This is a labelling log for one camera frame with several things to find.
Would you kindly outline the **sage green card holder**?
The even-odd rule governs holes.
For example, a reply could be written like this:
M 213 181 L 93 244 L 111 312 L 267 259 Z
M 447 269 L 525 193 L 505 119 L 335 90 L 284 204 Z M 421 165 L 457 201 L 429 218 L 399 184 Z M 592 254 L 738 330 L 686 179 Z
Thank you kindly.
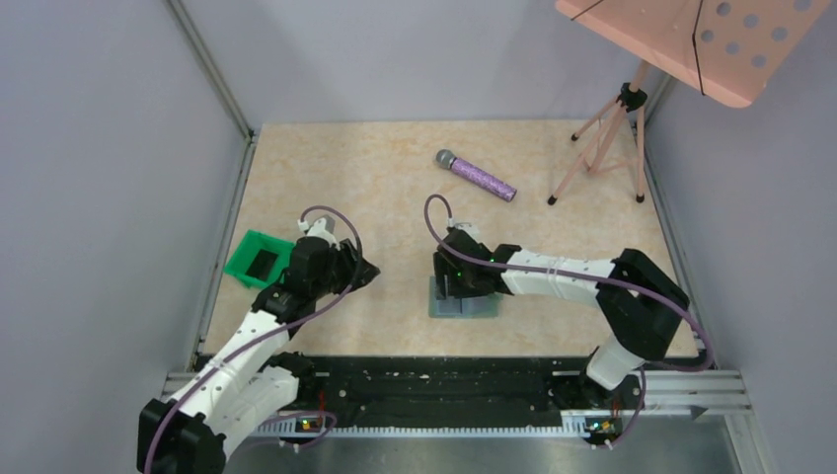
M 438 299 L 434 276 L 429 278 L 427 314 L 435 319 L 481 319 L 494 318 L 499 313 L 501 294 L 470 298 L 445 297 Z

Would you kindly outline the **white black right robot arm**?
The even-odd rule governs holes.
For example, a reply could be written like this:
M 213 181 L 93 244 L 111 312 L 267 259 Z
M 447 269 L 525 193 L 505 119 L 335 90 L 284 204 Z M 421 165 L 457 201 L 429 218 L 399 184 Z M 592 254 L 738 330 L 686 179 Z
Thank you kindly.
M 636 249 L 611 260 L 576 260 L 518 245 L 490 249 L 451 227 L 432 260 L 438 298 L 541 295 L 600 310 L 611 334 L 580 379 L 602 392 L 644 363 L 663 360 L 690 306 L 680 286 Z

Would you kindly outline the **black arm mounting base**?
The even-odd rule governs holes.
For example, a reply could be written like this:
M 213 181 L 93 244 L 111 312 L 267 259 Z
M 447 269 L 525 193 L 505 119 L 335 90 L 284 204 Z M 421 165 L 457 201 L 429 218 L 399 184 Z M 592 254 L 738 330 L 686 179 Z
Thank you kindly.
M 572 411 L 608 418 L 641 406 L 635 375 L 614 391 L 582 384 L 580 357 L 275 355 L 302 378 L 290 409 L 340 428 L 557 428 Z

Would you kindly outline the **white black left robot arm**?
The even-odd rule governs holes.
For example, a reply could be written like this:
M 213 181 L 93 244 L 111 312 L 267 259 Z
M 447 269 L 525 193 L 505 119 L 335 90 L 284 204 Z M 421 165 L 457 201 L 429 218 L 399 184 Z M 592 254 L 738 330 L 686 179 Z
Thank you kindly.
M 220 473 L 242 442 L 291 404 L 302 385 L 293 368 L 267 366 L 306 322 L 371 283 L 380 271 L 359 239 L 304 236 L 278 279 L 260 291 L 226 345 L 167 400 L 152 399 L 138 421 L 141 473 Z

